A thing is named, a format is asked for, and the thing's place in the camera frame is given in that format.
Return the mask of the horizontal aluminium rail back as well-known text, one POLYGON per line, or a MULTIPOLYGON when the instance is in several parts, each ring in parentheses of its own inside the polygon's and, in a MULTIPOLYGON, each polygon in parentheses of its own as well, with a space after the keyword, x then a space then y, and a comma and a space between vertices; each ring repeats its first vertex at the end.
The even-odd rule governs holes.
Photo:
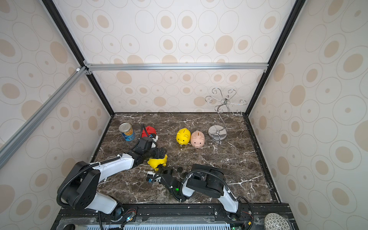
POLYGON ((268 63, 86 64, 91 71, 266 70, 268 63))

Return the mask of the yellow piggy bank front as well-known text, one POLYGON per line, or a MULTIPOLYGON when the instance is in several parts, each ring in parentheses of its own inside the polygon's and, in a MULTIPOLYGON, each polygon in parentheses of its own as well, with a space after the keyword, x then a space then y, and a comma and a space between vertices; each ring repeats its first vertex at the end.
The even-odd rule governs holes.
POLYGON ((176 141, 180 145, 187 145, 191 139, 191 132, 187 128, 180 129, 176 134, 176 141))

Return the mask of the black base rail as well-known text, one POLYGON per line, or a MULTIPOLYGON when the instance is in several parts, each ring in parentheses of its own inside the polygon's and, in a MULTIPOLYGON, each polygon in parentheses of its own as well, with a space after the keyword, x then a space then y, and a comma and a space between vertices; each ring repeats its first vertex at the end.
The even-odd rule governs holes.
POLYGON ((221 204, 135 204, 123 206, 123 217, 62 209, 53 230, 263 230, 268 214, 279 214, 290 229, 298 229, 288 204, 241 205, 239 217, 221 204))

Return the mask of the yellow piggy bank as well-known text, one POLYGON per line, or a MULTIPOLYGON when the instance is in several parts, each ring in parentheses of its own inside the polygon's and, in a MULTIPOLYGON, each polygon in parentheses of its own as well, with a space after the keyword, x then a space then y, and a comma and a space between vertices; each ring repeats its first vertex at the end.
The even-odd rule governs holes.
POLYGON ((150 158, 148 160, 148 165, 156 172, 159 171, 159 166, 166 167, 167 166, 167 154, 164 157, 159 158, 150 158))
POLYGON ((180 129, 176 134, 176 141, 180 145, 187 145, 191 139, 191 132, 187 128, 180 129))

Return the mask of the diagonal aluminium rail left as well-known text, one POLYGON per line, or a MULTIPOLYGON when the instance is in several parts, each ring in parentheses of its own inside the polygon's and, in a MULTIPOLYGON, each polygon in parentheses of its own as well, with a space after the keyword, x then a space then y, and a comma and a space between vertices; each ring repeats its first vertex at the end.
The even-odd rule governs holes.
POLYGON ((26 121, 21 128, 12 135, 1 148, 1 167, 18 151, 23 143, 30 137, 34 130, 52 112, 58 103, 65 97, 69 90, 76 84, 81 76, 86 75, 87 68, 79 67, 79 70, 65 81, 49 99, 26 121))

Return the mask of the blue labelled tin can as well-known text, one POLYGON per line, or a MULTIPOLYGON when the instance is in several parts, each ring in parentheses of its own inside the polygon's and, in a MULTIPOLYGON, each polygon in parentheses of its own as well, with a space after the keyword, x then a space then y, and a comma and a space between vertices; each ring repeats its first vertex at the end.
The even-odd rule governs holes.
POLYGON ((119 132, 125 141, 133 141, 135 139, 135 132, 130 123, 123 123, 119 126, 119 132))

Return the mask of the yellow piggy bank back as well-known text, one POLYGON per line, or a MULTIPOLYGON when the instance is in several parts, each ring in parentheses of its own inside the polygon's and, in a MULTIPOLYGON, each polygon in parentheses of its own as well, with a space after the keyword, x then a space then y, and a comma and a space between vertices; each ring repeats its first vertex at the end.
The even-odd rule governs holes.
POLYGON ((164 157, 159 158, 150 158, 148 160, 148 165, 156 172, 159 171, 159 166, 166 167, 167 166, 167 154, 164 157))

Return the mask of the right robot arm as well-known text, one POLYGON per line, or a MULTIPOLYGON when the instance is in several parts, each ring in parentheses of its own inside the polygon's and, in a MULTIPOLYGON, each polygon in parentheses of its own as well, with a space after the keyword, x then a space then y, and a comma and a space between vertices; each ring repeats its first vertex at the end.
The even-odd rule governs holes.
POLYGON ((159 171, 148 173, 146 180, 149 183, 158 182, 163 185, 174 199, 181 203, 198 192, 217 199, 224 210, 230 214, 242 217, 245 213, 247 217, 254 219, 251 204, 245 197, 236 198, 234 196, 225 180, 223 170, 194 164, 181 182, 173 177, 172 173, 173 169, 167 169, 160 165, 159 171))

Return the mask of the red piggy bank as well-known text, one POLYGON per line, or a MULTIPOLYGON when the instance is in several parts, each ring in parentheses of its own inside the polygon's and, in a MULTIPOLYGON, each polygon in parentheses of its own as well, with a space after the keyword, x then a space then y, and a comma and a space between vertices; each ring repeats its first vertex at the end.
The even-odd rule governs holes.
POLYGON ((152 126, 146 126, 142 130, 141 137, 150 137, 150 138, 156 138, 157 132, 156 129, 152 126))

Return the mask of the perforated metal mesh dome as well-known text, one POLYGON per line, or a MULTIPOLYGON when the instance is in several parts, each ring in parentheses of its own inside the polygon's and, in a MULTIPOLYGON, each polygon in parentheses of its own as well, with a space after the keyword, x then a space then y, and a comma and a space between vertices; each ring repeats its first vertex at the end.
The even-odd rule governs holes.
POLYGON ((269 213, 264 219, 265 230, 291 230, 288 221, 277 213, 269 213))

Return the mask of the pink piggy bank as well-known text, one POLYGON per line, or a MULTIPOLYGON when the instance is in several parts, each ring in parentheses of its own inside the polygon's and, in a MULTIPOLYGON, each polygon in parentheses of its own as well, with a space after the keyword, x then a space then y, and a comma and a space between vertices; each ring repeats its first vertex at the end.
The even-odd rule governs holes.
POLYGON ((195 148, 202 148, 205 144, 205 135, 203 132, 197 130, 191 135, 191 145, 195 148))

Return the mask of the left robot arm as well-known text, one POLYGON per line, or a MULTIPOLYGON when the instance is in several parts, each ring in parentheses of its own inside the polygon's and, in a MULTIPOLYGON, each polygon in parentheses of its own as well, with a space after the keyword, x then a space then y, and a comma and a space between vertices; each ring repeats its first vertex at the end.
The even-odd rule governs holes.
POLYGON ((151 126, 141 126, 141 137, 128 152, 96 163, 76 163, 57 190, 57 204, 74 210, 93 210, 118 220, 123 216, 122 204, 98 193, 101 181, 122 171, 133 169, 150 159, 166 158, 166 151, 157 147, 157 132, 151 126))

